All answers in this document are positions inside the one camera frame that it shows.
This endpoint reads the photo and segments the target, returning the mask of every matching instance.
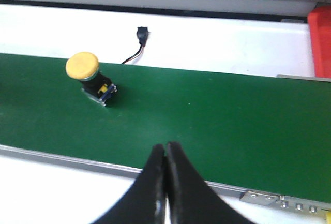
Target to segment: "red object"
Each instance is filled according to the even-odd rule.
[[[331,6],[314,9],[308,15],[315,76],[331,78]]]

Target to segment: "wire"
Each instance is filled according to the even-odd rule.
[[[139,57],[143,53],[143,51],[144,51],[144,47],[143,47],[143,45],[140,45],[140,48],[139,48],[138,52],[136,52],[134,55],[132,55],[128,59],[124,60],[122,62],[122,64],[125,64],[125,63],[127,63],[127,62],[129,62],[131,60],[134,60],[135,58]]]

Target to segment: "black connector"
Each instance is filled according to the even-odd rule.
[[[137,37],[139,39],[139,44],[143,47],[146,46],[147,38],[148,38],[148,28],[147,27],[138,27]]]

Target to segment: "screw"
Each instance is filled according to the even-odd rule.
[[[295,205],[295,209],[296,209],[296,210],[299,210],[299,211],[302,211],[302,210],[304,209],[304,206],[303,206],[301,203],[297,203],[297,204]]]
[[[288,208],[289,207],[289,202],[288,201],[281,201],[281,207],[283,208]]]
[[[317,213],[317,207],[315,207],[315,206],[310,206],[310,207],[309,207],[309,212],[311,212],[312,214],[316,214],[316,213]]]

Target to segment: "yellow button cap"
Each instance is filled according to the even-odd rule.
[[[78,80],[93,76],[98,68],[98,58],[90,52],[79,52],[68,59],[66,63],[68,76]]]

